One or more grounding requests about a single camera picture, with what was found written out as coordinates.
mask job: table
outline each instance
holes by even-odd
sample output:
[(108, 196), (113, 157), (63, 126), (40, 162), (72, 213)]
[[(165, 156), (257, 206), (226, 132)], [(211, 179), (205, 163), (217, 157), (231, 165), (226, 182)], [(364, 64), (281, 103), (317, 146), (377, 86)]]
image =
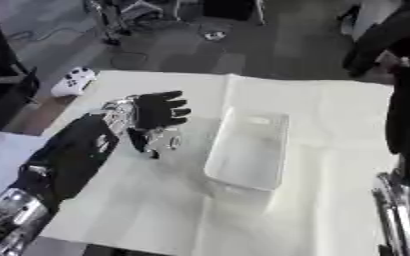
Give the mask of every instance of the table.
[[(44, 135), (107, 100), (178, 89), (193, 114), (182, 127), (190, 140), (172, 154), (188, 161), (147, 161), (121, 140), (43, 236), (180, 256), (376, 255), (382, 234), (370, 189), (375, 174), (395, 162), (383, 135), (390, 87), (104, 71)], [(291, 118), (282, 184), (256, 218), (229, 211), (201, 187), (209, 150), (202, 142), (230, 106)]]

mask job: white plastic container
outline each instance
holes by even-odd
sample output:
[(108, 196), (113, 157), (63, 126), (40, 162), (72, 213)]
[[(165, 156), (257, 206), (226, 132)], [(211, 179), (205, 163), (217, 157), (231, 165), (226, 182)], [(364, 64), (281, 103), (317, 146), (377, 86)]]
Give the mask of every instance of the white plastic container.
[(281, 182), (287, 115), (230, 108), (205, 164), (212, 196), (265, 209)]

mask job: black glove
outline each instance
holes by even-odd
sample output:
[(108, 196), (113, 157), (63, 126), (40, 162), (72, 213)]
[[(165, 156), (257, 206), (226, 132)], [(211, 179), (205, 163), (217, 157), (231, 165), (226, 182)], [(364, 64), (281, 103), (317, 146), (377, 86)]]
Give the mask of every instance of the black glove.
[(176, 99), (182, 96), (181, 91), (154, 93), (141, 95), (135, 100), (138, 106), (135, 129), (128, 129), (127, 133), (139, 152), (145, 152), (148, 144), (147, 133), (157, 128), (184, 124), (185, 117), (191, 113), (189, 108), (180, 108), (186, 105), (186, 100)]

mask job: silver metal joint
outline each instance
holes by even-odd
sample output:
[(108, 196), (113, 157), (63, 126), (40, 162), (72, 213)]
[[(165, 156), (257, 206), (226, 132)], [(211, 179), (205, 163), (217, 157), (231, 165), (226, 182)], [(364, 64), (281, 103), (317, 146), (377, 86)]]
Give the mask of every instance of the silver metal joint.
[(11, 188), (0, 195), (0, 256), (18, 256), (38, 234), (47, 208), (25, 191)]

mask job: robotic hand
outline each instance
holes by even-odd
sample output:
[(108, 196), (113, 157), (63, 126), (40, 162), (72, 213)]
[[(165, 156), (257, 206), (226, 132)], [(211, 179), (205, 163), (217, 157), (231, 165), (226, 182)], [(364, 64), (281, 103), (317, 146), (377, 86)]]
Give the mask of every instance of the robotic hand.
[(373, 67), (384, 51), (399, 59), (391, 69), (395, 77), (386, 124), (391, 153), (399, 156), (397, 167), (380, 173), (373, 196), (382, 224), (385, 244), (382, 256), (410, 256), (410, 7), (393, 14), (381, 25), (371, 28), (355, 44), (344, 66), (352, 76), (360, 76)]
[(60, 204), (76, 197), (112, 154), (123, 133), (142, 153), (158, 158), (176, 149), (190, 109), (179, 109), (182, 92), (130, 96), (106, 103), (53, 136), (19, 170), (0, 195), (0, 256), (18, 256), (56, 215)]

